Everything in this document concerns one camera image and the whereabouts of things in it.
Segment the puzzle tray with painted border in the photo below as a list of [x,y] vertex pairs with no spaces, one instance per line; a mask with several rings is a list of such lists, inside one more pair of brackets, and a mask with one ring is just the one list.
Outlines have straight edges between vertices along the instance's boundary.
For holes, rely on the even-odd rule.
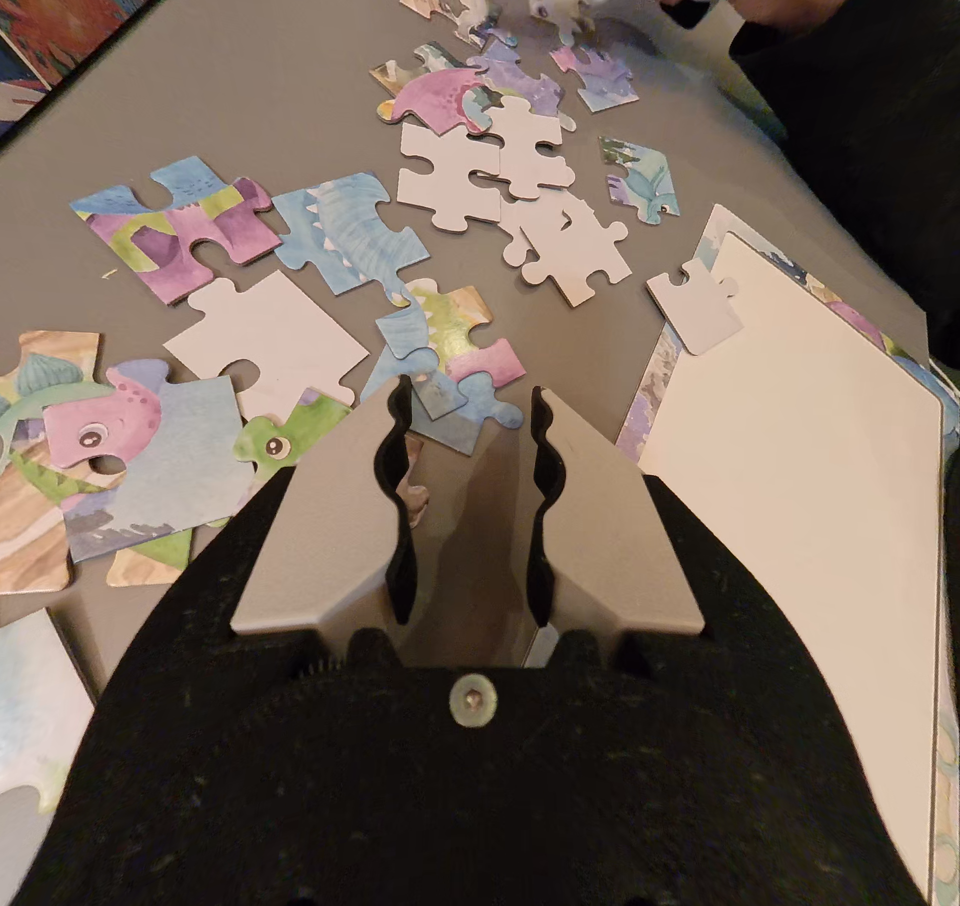
[[666,324],[616,440],[776,601],[920,891],[958,904],[958,717],[943,487],[955,391],[726,207],[694,261],[740,331]]

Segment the person's right forearm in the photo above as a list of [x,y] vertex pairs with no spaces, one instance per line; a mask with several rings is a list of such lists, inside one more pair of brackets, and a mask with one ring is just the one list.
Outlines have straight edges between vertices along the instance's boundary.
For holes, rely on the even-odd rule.
[[840,225],[959,355],[958,0],[845,0],[788,37],[748,22],[729,52]]

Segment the illustrated puzzle box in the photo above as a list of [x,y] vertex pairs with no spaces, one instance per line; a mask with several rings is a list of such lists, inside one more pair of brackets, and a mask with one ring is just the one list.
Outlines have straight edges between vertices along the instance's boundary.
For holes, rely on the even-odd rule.
[[156,0],[1,0],[1,136]]

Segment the shiny plastic sheet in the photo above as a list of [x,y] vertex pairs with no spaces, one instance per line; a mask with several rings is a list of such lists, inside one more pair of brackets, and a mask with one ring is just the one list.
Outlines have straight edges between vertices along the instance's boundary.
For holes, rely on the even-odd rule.
[[47,609],[1,630],[1,792],[30,786],[56,809],[93,714],[90,694]]

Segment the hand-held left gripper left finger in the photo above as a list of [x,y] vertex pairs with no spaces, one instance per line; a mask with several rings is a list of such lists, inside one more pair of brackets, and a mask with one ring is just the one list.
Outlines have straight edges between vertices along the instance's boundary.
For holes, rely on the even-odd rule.
[[391,377],[299,458],[233,614],[234,633],[313,629],[335,656],[358,629],[401,634],[418,578],[399,494],[411,419],[411,380]]

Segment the blue dinosaur head jigsaw piece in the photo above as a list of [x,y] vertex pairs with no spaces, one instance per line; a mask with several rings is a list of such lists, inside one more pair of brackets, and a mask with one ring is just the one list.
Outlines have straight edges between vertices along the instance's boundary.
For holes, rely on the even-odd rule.
[[624,176],[606,175],[610,198],[634,207],[638,219],[658,225],[662,214],[679,216],[681,211],[666,156],[655,149],[601,135],[602,159],[626,171]]

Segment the pile of jigsaw pieces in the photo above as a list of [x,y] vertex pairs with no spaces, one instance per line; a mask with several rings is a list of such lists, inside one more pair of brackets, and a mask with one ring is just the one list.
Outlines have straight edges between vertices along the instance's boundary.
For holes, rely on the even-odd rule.
[[[562,143],[557,109],[489,86],[506,63],[483,56],[427,69],[386,102],[387,120],[402,130],[402,155],[431,164],[426,173],[402,168],[396,199],[429,210],[432,225],[451,235],[466,232],[469,221],[502,228],[510,234],[504,262],[529,286],[552,279],[575,307],[594,295],[591,276],[611,283],[630,276],[617,246],[628,228],[603,226],[570,193],[565,159],[538,151]],[[272,197],[257,217],[278,235],[271,252],[286,268],[314,265],[336,295],[370,282],[382,287],[394,309],[377,322],[385,347],[363,396],[391,375],[410,375],[414,432],[470,455],[485,420],[522,423],[520,410],[496,393],[525,370],[504,339],[474,345],[474,326],[492,319],[474,287],[444,293],[427,277],[402,280],[399,271],[428,252],[412,228],[383,223],[378,205],[389,198],[375,175],[361,172]],[[238,396],[246,420],[286,418],[306,388],[347,404],[351,393],[340,380],[365,349],[281,273],[242,293],[212,279],[181,300],[202,316],[165,349],[203,378],[240,359],[257,365],[257,383]]]

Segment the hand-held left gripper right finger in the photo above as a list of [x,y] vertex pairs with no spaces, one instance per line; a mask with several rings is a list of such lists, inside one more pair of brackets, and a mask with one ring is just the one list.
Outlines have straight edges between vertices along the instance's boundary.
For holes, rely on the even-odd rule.
[[532,393],[527,604],[539,627],[596,638],[705,627],[642,471],[552,390]]

